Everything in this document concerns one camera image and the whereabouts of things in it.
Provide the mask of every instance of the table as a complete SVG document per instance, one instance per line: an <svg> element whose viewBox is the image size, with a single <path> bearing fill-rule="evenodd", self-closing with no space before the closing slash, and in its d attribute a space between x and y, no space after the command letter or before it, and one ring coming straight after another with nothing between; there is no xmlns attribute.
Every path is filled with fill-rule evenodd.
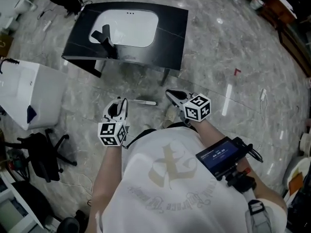
<svg viewBox="0 0 311 233"><path fill-rule="evenodd" d="M290 24L297 19L293 7L286 0L264 0L264 2L283 23Z"/></svg>
<svg viewBox="0 0 311 233"><path fill-rule="evenodd" d="M89 39L97 18L109 10L124 11L125 16L132 11L147 11L156 14L158 23L153 42L146 47L114 43L117 57L109 56L101 44L91 42ZM143 64L146 67L162 67L164 74L160 85L163 85L171 69L180 70L181 68L187 20L188 10L160 4L143 2L88 4L79 15L70 33L62 57L97 77L102 75L101 71L95 68L98 60L115 59L121 62Z"/></svg>

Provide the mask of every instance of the printed graphic on shirt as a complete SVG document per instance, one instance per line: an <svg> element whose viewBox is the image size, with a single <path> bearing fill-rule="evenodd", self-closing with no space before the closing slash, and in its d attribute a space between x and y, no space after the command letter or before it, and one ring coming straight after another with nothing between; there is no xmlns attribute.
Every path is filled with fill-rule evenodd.
<svg viewBox="0 0 311 233"><path fill-rule="evenodd" d="M160 189L166 189L167 192L171 191L173 194L175 183L180 184L194 178L198 160L179 141L173 141L161 147L159 153L163 158L153 162L148 178ZM203 190L198 191L194 188L193 191L185 193L184 199L177 202L165 200L161 196L148 195L148 192L144 191L142 187L128 187L128 192L142 202L147 210L166 213L209 206L216 185L216 178L211 177Z"/></svg>
<svg viewBox="0 0 311 233"><path fill-rule="evenodd" d="M165 176L168 176L168 183L171 189L171 182L177 179L191 179L194 177L197 169L197 159L195 157L187 158L182 161L182 158L185 156L185 152L181 153L181 156L174 158L173 154L176 151L173 151L171 144L164 146L163 148L164 158L160 158L154 161L151 170L148 173L150 180L158 185L159 187L164 187ZM155 165L164 164L166 166L166 172L164 174L159 174ZM177 165L182 165L189 169L188 171L178 171Z"/></svg>
<svg viewBox="0 0 311 233"><path fill-rule="evenodd" d="M180 202L165 201L161 196L148 196L141 187L128 187L128 192L140 200L145 208L156 213L176 212L203 208L211 204L212 193L217 185L216 178L212 178L207 187L201 192L188 192Z"/></svg>

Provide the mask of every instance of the office chair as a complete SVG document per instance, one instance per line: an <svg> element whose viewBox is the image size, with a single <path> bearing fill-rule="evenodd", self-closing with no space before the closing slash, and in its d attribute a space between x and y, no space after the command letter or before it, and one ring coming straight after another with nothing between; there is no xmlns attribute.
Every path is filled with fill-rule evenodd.
<svg viewBox="0 0 311 233"><path fill-rule="evenodd" d="M54 147L49 137L49 134L52 132L52 129L47 129L45 130L45 135L36 133L31 134L27 138L17 138L21 143L3 143L7 147L28 150L29 157L26 159L27 163L30 161L35 174L44 178L48 183L51 180L59 181L58 173L63 172L63 169L58 168L57 158L70 165L77 166L76 161L72 162L57 152L63 140L69 139L69 135L63 135Z"/></svg>

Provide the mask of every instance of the marble floor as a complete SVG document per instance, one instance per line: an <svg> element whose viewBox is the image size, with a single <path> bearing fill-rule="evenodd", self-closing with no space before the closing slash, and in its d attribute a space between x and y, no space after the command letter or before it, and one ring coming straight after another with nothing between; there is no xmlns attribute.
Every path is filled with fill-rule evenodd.
<svg viewBox="0 0 311 233"><path fill-rule="evenodd" d="M54 141L68 133L70 140L60 152L77 160L68 166L61 182L46 183L31 169L31 183L49 200L57 216L65 218L83 210L91 198L91 187L105 149L97 139L97 122L105 105L117 96L157 101L158 106L131 103L128 140L137 136L144 124L161 128L169 106L167 88L184 88L201 92L212 101L209 121L229 137L239 136L253 143L264 163L251 164L263 181L281 193L282 176L297 151L304 120L309 111L306 77L295 60L280 45L276 31L249 7L244 0L92 0L153 2L189 10L184 57L180 72L171 72L163 87L159 86L162 70L134 64L106 62L102 77L96 78L78 67L64 64L61 54L74 25L74 18L64 18L63 7L48 0L35 0L35 12L20 18L20 29L9 56L38 62L68 74L61 114L54 128ZM52 9L37 20L45 9ZM45 24L52 20L46 32ZM234 76L235 68L241 72ZM227 112L223 111L228 86L232 86ZM267 90L262 103L260 94ZM0 122L8 141L28 136L9 116Z"/></svg>

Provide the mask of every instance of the sink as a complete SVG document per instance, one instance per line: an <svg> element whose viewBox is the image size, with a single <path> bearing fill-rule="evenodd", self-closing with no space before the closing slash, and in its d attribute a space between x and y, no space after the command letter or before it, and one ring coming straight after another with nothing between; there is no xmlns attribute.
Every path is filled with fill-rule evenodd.
<svg viewBox="0 0 311 233"><path fill-rule="evenodd" d="M24 130L53 126L58 121L66 74L38 63L3 62L0 106ZM27 123L28 107L36 116Z"/></svg>
<svg viewBox="0 0 311 233"><path fill-rule="evenodd" d="M153 43L159 18L154 12L143 10L106 10L101 13L90 32L89 40L99 42L91 35L102 32L103 25L110 27L113 44L145 48Z"/></svg>

